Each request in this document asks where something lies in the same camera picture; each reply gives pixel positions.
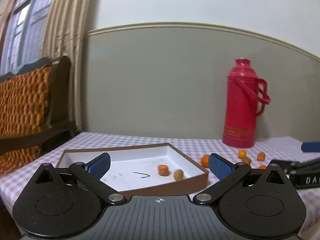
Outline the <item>large orange tangerine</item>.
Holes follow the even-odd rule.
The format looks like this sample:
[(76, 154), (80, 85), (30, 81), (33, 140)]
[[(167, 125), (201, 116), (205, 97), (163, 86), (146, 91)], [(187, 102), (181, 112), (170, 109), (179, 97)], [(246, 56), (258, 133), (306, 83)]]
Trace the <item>large orange tangerine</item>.
[(258, 167), (258, 169), (262, 169), (262, 170), (264, 170), (266, 168), (267, 168), (267, 166), (265, 166), (265, 165), (261, 165), (261, 166)]

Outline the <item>small round kumquat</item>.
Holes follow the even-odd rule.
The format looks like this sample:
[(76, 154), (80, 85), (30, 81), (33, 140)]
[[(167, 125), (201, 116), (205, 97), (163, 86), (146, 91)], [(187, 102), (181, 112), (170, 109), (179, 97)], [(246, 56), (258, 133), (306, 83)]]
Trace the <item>small round kumquat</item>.
[(239, 150), (238, 152), (238, 158), (239, 159), (245, 159), (247, 157), (247, 153), (245, 150)]

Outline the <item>small orange tangerine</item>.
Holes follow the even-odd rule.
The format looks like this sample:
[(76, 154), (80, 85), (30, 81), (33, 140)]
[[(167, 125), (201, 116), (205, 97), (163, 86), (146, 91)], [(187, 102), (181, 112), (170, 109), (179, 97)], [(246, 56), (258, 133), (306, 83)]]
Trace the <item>small orange tangerine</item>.
[(208, 154), (202, 156), (201, 158), (202, 167), (209, 168), (209, 158), (210, 158), (210, 155)]

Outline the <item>red thermos flask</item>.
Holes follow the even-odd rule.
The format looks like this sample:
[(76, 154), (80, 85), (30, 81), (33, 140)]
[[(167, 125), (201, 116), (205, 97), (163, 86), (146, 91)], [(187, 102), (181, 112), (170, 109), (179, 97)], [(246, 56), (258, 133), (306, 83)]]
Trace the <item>red thermos flask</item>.
[(227, 101), (222, 142), (231, 147), (251, 148), (257, 119), (271, 99), (266, 80), (259, 78), (248, 59), (235, 60), (227, 77)]

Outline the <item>pink checkered tablecloth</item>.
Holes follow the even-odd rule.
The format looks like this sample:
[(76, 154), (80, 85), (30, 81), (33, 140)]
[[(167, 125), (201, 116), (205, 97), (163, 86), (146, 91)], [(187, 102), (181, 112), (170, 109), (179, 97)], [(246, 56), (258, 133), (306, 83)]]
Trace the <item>pink checkered tablecloth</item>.
[(81, 133), (1, 176), (22, 239), (319, 239), (319, 171), (299, 141), (262, 139), (242, 164), (220, 140)]

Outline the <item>olive green fruit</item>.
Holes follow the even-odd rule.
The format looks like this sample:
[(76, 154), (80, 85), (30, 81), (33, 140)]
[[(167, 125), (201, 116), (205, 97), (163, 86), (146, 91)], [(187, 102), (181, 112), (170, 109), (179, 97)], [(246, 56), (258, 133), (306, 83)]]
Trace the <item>olive green fruit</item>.
[(176, 170), (173, 174), (173, 177), (176, 181), (181, 181), (184, 178), (183, 170)]

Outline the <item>orange fruit piece in tray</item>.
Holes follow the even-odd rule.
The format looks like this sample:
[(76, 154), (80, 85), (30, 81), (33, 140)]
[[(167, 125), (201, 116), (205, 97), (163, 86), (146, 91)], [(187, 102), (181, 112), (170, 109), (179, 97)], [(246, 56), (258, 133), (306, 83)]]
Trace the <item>orange fruit piece in tray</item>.
[(160, 176), (168, 176), (170, 174), (169, 168), (167, 165), (158, 165), (158, 174)]

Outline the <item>orange woven sofa cushion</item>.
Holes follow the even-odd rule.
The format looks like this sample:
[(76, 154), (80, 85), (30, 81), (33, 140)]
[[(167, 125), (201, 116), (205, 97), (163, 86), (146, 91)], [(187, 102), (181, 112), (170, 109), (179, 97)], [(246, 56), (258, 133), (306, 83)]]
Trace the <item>orange woven sofa cushion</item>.
[[(1, 138), (39, 133), (48, 112), (49, 77), (52, 67), (1, 82)], [(40, 145), (1, 154), (1, 176), (13, 172), (40, 156)]]

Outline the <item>brown white cardboard tray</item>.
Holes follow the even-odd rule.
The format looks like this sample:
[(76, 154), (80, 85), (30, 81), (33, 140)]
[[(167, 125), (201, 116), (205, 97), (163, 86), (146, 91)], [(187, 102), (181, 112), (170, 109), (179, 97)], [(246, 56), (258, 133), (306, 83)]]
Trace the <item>brown white cardboard tray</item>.
[[(208, 170), (170, 143), (113, 148), (65, 150), (57, 168), (72, 163), (87, 163), (102, 153), (111, 157), (110, 169), (101, 181), (126, 197), (178, 196), (197, 193), (208, 185)], [(158, 165), (167, 165), (170, 174), (158, 174)], [(183, 170), (184, 178), (176, 181), (173, 174)]]

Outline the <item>beige striped curtain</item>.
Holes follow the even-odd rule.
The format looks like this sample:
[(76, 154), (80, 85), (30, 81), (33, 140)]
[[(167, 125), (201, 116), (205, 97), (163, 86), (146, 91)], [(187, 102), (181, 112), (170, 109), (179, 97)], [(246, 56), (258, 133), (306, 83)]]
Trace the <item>beige striped curtain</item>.
[(82, 130), (81, 71), (82, 51), (86, 36), (86, 22), (91, 0), (52, 0), (45, 25), (42, 57), (70, 58), (69, 118)]

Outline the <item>window with metal frame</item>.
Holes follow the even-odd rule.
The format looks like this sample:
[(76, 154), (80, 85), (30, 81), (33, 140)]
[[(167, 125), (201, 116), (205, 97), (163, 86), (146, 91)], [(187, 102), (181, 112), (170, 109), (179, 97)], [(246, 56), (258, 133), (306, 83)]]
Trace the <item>window with metal frame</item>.
[(42, 38), (53, 0), (13, 0), (1, 41), (1, 74), (40, 58)]

